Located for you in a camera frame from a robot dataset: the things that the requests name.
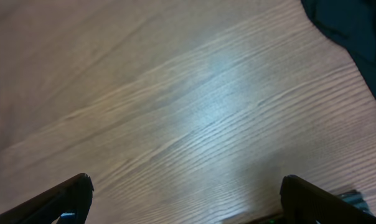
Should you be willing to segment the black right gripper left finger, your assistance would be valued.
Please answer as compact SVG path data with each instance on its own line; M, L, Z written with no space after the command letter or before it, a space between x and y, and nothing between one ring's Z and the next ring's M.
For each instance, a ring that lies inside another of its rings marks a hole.
M84 224L92 204L93 192L91 178L86 173L80 173L0 214L0 223Z

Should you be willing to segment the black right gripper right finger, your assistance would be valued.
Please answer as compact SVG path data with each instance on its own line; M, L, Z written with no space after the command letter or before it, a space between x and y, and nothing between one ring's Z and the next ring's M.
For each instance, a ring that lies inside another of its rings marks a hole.
M287 175L280 195L287 223L376 224L376 217L356 190L333 195L296 175Z

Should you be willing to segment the black garment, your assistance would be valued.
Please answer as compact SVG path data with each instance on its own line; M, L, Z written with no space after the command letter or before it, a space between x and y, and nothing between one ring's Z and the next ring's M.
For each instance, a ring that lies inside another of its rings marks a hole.
M301 0L308 19L345 48L376 100L376 0Z

